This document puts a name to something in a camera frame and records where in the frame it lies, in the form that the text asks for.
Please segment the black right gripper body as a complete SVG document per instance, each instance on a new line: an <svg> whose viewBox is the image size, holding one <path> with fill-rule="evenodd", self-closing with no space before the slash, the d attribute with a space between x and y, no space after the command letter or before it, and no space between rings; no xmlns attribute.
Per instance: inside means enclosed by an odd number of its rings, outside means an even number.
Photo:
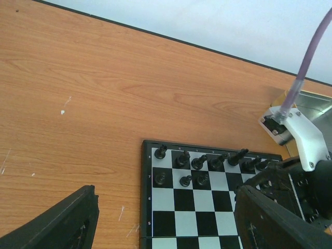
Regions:
<svg viewBox="0 0 332 249"><path fill-rule="evenodd" d="M252 171L243 182L308 223L327 222L327 160L320 160L310 172L303 170L299 157L283 161L260 157L246 160L243 168Z"/></svg>

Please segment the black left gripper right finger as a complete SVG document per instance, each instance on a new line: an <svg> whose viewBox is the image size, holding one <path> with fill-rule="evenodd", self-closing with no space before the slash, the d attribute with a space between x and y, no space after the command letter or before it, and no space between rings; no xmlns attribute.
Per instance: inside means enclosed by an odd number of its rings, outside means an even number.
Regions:
<svg viewBox="0 0 332 249"><path fill-rule="evenodd" d="M243 248L331 248L331 235L251 186L237 191L235 221Z"/></svg>

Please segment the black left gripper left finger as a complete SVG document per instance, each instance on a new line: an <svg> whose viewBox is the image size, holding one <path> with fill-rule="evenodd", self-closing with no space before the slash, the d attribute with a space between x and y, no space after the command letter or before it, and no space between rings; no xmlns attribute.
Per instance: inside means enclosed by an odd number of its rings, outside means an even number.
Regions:
<svg viewBox="0 0 332 249"><path fill-rule="evenodd" d="M85 185L1 237L1 248L92 248L99 217L95 186Z"/></svg>

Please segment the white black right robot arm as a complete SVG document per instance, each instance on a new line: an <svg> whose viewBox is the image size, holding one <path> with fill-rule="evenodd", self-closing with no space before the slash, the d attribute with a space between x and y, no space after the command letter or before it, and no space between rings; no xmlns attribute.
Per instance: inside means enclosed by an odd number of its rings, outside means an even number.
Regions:
<svg viewBox="0 0 332 249"><path fill-rule="evenodd" d="M320 160L313 171L302 168L299 157L271 161L244 182L308 223L331 220L331 160Z"/></svg>

